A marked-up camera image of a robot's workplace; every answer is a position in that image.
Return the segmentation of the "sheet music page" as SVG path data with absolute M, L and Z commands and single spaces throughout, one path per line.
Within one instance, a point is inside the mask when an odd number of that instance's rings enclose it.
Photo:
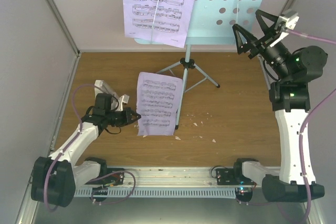
M 194 0 L 123 0 L 124 34 L 183 48 L 193 5 Z
M 138 136 L 171 136 L 175 131 L 183 80 L 162 74 L 140 72 L 136 107 Z

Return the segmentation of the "light blue music stand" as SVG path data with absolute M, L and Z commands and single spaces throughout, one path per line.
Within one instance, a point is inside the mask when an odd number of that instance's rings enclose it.
M 235 42 L 232 25 L 239 23 L 246 29 L 251 29 L 254 22 L 253 12 L 260 7 L 262 0 L 194 0 L 191 21 L 183 49 L 185 58 L 178 62 L 183 67 L 182 96 L 177 111 L 175 130 L 179 126 L 183 94 L 187 91 L 186 81 L 188 71 L 195 67 L 190 58 L 193 45 L 232 45 Z M 143 39 L 139 43 L 151 44 Z M 166 67 L 156 74 L 166 75 L 172 67 Z

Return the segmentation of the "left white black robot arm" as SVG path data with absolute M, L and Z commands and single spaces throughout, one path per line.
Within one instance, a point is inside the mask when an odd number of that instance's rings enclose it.
M 80 119 L 78 127 L 63 145 L 48 157 L 34 163 L 31 199 L 46 205 L 67 207 L 76 190 L 85 184 L 109 184 L 107 162 L 89 157 L 81 165 L 77 161 L 87 147 L 108 127 L 122 128 L 141 118 L 131 108 L 119 110 L 112 103 L 117 99 L 108 93 L 96 95 L 95 103 Z

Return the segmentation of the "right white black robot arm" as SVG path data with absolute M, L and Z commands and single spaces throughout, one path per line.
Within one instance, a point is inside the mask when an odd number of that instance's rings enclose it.
M 255 159 L 241 158 L 232 172 L 233 180 L 240 185 L 249 180 L 259 184 L 268 202 L 322 198 L 325 188 L 317 183 L 310 162 L 308 84 L 322 76 L 328 55 L 318 46 L 290 52 L 282 43 L 299 19 L 296 12 L 288 10 L 275 16 L 257 10 L 255 15 L 264 34 L 261 38 L 238 24 L 233 26 L 233 32 L 238 53 L 246 52 L 250 58 L 261 56 L 278 76 L 270 85 L 269 100 L 279 129 L 281 164 L 276 173 Z

